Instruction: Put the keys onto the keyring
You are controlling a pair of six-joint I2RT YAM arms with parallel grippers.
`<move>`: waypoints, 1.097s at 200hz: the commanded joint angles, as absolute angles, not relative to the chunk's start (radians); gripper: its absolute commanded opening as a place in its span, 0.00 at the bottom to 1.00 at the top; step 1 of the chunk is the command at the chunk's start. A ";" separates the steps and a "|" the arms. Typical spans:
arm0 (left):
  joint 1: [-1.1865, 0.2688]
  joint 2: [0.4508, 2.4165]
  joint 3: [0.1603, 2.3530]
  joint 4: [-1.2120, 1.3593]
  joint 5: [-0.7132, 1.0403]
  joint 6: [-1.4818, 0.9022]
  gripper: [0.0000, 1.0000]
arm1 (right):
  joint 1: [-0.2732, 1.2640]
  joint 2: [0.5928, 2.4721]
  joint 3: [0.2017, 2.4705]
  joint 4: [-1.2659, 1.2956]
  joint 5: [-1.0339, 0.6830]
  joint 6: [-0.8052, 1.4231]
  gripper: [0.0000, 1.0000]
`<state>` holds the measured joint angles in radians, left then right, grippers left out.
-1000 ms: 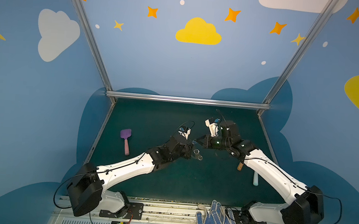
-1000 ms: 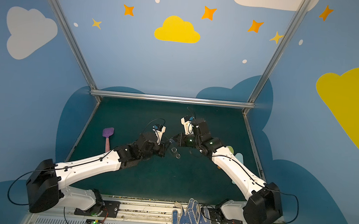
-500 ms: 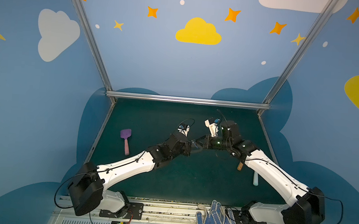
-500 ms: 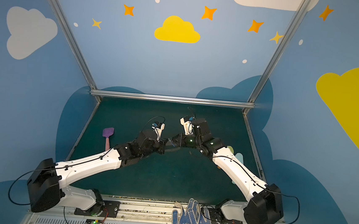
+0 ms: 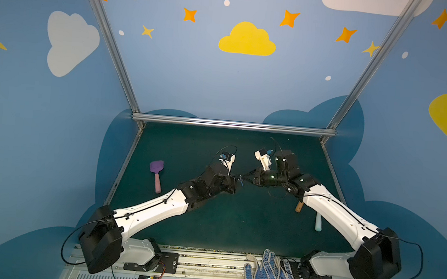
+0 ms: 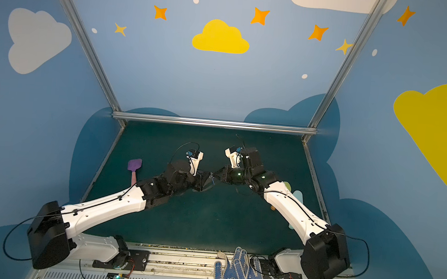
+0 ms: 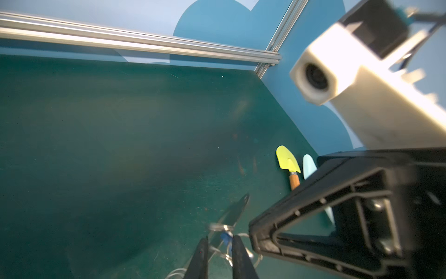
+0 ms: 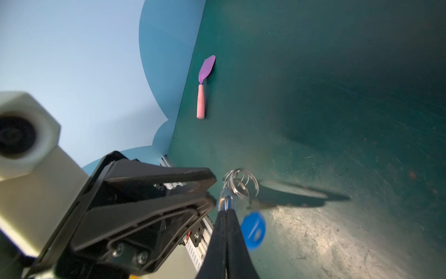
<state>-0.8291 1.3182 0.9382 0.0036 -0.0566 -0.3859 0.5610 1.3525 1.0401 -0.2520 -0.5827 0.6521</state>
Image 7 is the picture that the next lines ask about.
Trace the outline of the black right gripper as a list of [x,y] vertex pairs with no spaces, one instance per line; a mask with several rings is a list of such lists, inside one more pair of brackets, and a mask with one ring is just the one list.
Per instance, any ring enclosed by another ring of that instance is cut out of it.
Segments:
[[445,149],[319,161],[302,185],[250,222],[256,252],[347,279],[446,276]]

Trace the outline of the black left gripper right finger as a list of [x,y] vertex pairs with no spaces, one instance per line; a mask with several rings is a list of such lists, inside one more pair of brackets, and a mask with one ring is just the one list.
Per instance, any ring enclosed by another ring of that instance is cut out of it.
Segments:
[[232,263],[233,279],[259,279],[239,236],[234,236],[232,240]]

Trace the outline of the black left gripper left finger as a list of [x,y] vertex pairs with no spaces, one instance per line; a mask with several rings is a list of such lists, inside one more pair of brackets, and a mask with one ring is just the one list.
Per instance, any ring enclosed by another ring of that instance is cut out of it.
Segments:
[[203,237],[189,262],[183,279],[208,279],[209,240]]

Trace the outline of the blue capped key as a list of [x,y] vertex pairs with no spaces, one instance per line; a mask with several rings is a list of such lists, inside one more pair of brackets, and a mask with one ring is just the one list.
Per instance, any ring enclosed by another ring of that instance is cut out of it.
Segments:
[[232,245],[232,242],[233,242],[233,234],[232,234],[231,232],[229,232],[229,231],[222,232],[222,233],[220,234],[220,238],[221,238],[221,240],[223,241],[223,243],[224,243],[227,247],[229,247],[229,246]]

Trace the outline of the grey key holder plate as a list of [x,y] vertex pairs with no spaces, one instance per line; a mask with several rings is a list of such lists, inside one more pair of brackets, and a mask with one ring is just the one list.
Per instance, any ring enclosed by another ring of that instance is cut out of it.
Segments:
[[208,225],[208,240],[210,246],[215,248],[221,246],[224,242],[221,238],[222,233],[233,231],[249,201],[250,195],[245,194],[238,202],[232,203],[216,222],[212,222]]

